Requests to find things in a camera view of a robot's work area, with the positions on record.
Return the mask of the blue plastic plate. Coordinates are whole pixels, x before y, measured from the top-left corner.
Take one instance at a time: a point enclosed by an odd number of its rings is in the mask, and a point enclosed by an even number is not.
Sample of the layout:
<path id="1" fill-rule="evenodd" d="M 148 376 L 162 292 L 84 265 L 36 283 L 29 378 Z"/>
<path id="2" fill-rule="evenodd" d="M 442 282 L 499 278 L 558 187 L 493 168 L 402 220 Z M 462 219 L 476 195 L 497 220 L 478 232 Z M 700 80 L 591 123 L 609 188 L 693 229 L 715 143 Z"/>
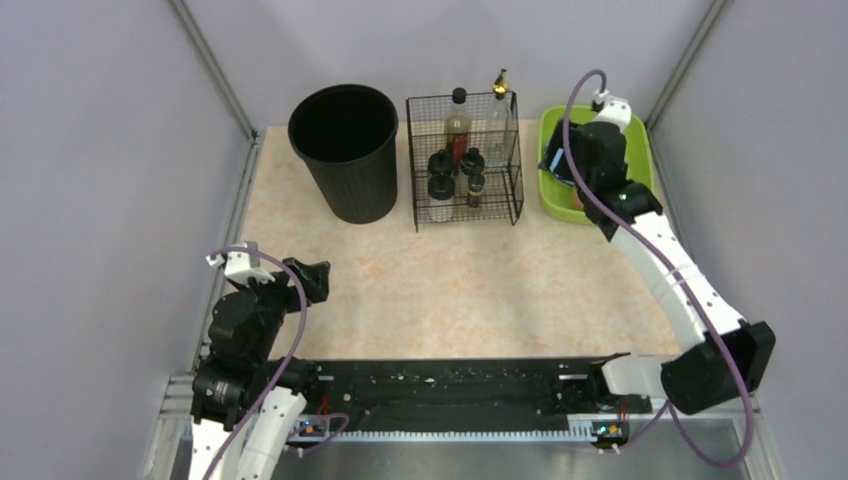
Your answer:
<path id="1" fill-rule="evenodd" d="M 549 150 L 545 153 L 542 169 L 550 173 L 561 184 L 570 187 L 575 185 L 573 174 L 562 147 L 558 147 L 556 150 Z"/>

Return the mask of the clear glass bottle gold cap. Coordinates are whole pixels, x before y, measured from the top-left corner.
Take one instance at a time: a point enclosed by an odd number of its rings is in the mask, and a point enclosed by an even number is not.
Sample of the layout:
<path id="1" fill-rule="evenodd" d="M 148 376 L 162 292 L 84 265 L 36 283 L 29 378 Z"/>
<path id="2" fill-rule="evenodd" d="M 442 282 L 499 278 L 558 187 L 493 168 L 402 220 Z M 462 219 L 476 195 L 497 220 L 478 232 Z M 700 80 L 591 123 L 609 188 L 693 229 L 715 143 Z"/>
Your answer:
<path id="1" fill-rule="evenodd" d="M 511 161 L 515 141 L 514 92 L 502 68 L 492 85 L 492 98 L 486 117 L 485 159 L 489 169 Z"/>

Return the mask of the small dark spice jar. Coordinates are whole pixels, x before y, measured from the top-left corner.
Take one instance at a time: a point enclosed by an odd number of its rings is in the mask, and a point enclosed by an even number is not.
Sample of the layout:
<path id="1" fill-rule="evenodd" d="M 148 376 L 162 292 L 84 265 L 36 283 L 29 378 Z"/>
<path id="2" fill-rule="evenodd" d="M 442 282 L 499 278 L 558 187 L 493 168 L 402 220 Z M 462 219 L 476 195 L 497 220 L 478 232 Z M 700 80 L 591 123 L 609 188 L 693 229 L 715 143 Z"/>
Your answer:
<path id="1" fill-rule="evenodd" d="M 467 179 L 466 204 L 469 208 L 479 208 L 486 179 L 482 173 L 472 173 Z"/>

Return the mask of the spice jar black lid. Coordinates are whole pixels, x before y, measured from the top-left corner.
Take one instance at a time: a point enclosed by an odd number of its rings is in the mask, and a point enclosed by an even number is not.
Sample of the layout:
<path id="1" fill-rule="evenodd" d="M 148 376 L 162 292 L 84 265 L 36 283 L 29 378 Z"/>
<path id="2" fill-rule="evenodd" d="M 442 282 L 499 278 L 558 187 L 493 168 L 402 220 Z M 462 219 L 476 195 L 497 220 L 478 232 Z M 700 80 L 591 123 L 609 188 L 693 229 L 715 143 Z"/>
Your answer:
<path id="1" fill-rule="evenodd" d="M 433 222 L 446 222 L 453 218 L 455 180 L 450 175 L 434 175 L 428 180 L 427 210 Z"/>
<path id="2" fill-rule="evenodd" d="M 444 149 L 432 154 L 427 162 L 427 172 L 431 177 L 452 176 L 454 174 L 454 163 L 451 155 Z"/>
<path id="3" fill-rule="evenodd" d="M 481 174 L 485 169 L 485 159 L 476 147 L 470 147 L 459 164 L 460 171 L 466 176 Z"/>

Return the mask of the dark sauce bottle black cap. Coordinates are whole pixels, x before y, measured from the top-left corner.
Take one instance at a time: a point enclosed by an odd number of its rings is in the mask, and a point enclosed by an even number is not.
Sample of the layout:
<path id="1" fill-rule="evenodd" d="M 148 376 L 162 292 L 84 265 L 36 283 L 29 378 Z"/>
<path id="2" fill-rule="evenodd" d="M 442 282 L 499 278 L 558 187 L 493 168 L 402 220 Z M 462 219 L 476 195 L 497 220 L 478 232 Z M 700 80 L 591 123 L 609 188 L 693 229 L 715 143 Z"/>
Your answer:
<path id="1" fill-rule="evenodd" d="M 446 151 L 452 158 L 454 168 L 458 170 L 469 150 L 472 120 L 467 111 L 467 91 L 464 88 L 455 88 L 451 100 L 452 107 L 445 120 Z"/>

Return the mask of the pink ceramic mug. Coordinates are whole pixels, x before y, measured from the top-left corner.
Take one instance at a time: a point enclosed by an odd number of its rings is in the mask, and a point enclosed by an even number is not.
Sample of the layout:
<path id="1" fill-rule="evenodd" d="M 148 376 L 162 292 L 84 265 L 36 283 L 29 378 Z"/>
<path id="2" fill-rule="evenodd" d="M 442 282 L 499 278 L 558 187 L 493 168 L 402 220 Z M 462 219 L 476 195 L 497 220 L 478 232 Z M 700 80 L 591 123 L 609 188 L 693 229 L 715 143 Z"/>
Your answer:
<path id="1" fill-rule="evenodd" d="M 574 188 L 572 190 L 571 196 L 570 196 L 570 202 L 571 202 L 571 208 L 574 209 L 575 211 L 580 211 L 580 212 L 585 211 L 584 203 L 583 203 L 582 198 L 580 196 L 580 191 L 577 188 Z"/>

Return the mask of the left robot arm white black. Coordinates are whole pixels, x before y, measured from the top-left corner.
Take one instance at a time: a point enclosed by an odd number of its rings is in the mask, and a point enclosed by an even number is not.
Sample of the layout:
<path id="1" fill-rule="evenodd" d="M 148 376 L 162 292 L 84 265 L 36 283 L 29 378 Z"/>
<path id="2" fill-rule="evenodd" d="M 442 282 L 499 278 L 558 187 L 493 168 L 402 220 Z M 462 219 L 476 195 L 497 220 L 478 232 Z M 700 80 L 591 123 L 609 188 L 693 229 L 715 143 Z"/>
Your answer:
<path id="1" fill-rule="evenodd" d="M 327 300 L 331 265 L 287 258 L 270 272 L 246 244 L 206 260 L 234 289 L 214 305 L 192 382 L 188 476 L 268 479 L 319 386 L 315 363 L 269 355 L 287 314 Z"/>

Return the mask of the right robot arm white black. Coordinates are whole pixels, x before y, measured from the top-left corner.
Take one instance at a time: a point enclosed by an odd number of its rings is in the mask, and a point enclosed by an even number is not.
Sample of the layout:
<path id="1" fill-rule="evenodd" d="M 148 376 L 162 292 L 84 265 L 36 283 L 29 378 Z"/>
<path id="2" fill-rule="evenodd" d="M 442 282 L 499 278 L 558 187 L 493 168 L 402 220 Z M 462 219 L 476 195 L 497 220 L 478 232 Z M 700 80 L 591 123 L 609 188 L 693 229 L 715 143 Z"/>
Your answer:
<path id="1" fill-rule="evenodd" d="M 651 189 L 628 177 L 619 126 L 567 122 L 559 136 L 558 164 L 571 171 L 586 217 L 641 274 L 681 349 L 673 358 L 613 357 L 600 369 L 606 390 L 664 399 L 687 415 L 732 399 L 751 406 L 776 344 L 773 330 L 749 322 L 722 298 L 681 246 Z"/>

